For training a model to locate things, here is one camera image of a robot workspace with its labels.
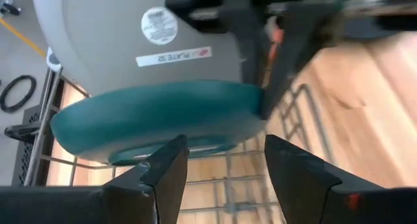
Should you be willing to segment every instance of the sticker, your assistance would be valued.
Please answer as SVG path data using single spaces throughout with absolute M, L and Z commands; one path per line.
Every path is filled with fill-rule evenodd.
M 154 55 L 144 55 L 136 57 L 136 63 L 139 67 L 166 64 L 179 61 L 189 61 L 192 59 L 211 57 L 211 47 L 187 49 L 181 51 L 172 51 Z
M 177 31 L 177 19 L 166 8 L 151 8 L 142 17 L 142 32 L 153 44 L 170 43 L 176 37 Z

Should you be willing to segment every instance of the gray concrete floor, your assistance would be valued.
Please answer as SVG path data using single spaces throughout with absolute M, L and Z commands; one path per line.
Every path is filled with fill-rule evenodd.
M 46 51 L 48 45 L 40 30 L 33 1 L 14 0 L 14 4 L 22 8 L 22 14 L 20 16 L 6 15 L 3 19 Z M 0 110 L 0 186 L 11 185 L 18 147 L 16 140 L 4 136 L 4 129 L 10 125 L 21 124 L 25 109 L 40 103 L 46 71 L 47 66 L 44 58 L 0 25 L 0 80 L 2 82 L 0 92 L 20 75 L 31 75 L 37 82 L 34 95 L 20 110 L 13 114 Z M 17 85 L 15 89 L 10 91 L 6 103 L 13 105 L 21 100 L 29 87 L 29 81 Z

